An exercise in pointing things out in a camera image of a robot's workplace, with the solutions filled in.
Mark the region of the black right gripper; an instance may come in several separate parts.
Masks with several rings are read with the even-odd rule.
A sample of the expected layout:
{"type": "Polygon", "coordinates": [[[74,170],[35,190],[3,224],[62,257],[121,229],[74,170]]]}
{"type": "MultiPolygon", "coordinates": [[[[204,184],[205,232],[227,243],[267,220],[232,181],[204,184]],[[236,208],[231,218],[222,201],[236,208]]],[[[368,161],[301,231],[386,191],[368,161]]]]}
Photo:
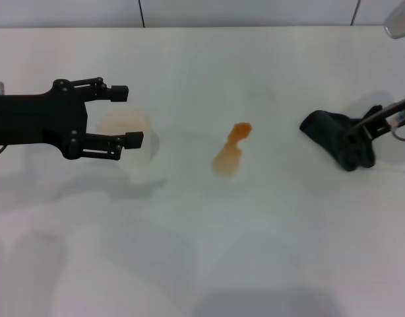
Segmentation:
{"type": "Polygon", "coordinates": [[[405,99],[389,106],[373,106],[355,125],[351,126],[348,133],[364,132],[368,139],[377,139],[388,133],[391,128],[405,125],[405,99]]]}

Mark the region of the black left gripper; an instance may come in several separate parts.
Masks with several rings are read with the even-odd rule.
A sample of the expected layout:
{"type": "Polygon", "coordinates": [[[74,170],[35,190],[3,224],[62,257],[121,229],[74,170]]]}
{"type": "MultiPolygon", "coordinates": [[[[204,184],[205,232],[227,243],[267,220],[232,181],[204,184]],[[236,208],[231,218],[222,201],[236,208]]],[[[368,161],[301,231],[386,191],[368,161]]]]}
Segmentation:
{"type": "Polygon", "coordinates": [[[56,80],[43,94],[0,95],[0,146],[48,144],[69,160],[120,160],[123,149],[142,147],[144,133],[86,134],[85,102],[126,102],[129,88],[103,78],[56,80]]]}

